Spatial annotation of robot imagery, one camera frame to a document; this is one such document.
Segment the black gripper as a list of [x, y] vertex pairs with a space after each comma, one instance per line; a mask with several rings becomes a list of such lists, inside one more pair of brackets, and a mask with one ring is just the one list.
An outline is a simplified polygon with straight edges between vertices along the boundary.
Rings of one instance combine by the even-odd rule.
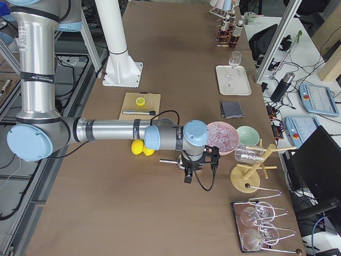
[[220, 158], [219, 148], [205, 145], [202, 154], [198, 156], [190, 155], [185, 150], [182, 151], [182, 163], [184, 165], [184, 182], [191, 183], [194, 170], [200, 170], [204, 164], [210, 164], [210, 168], [215, 171], [218, 168]]

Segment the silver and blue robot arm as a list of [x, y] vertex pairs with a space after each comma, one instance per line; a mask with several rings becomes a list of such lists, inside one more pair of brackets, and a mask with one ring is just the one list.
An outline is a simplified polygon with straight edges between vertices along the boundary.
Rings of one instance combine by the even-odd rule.
[[210, 164], [219, 152], [207, 145], [208, 127], [199, 120], [175, 125], [160, 120], [95, 120], [63, 117], [55, 107], [54, 32], [82, 28], [80, 1], [11, 1], [18, 23], [22, 108], [7, 134], [11, 151], [26, 161], [50, 157], [72, 143], [105, 139], [142, 139], [153, 150], [180, 151], [184, 181]]

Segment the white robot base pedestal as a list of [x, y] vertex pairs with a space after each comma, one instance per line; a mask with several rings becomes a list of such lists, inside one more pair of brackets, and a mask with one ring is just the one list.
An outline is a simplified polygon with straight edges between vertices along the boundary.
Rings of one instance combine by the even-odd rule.
[[118, 1], [103, 1], [105, 34], [109, 59], [103, 79], [104, 86], [139, 86], [143, 63], [135, 62], [128, 53]]

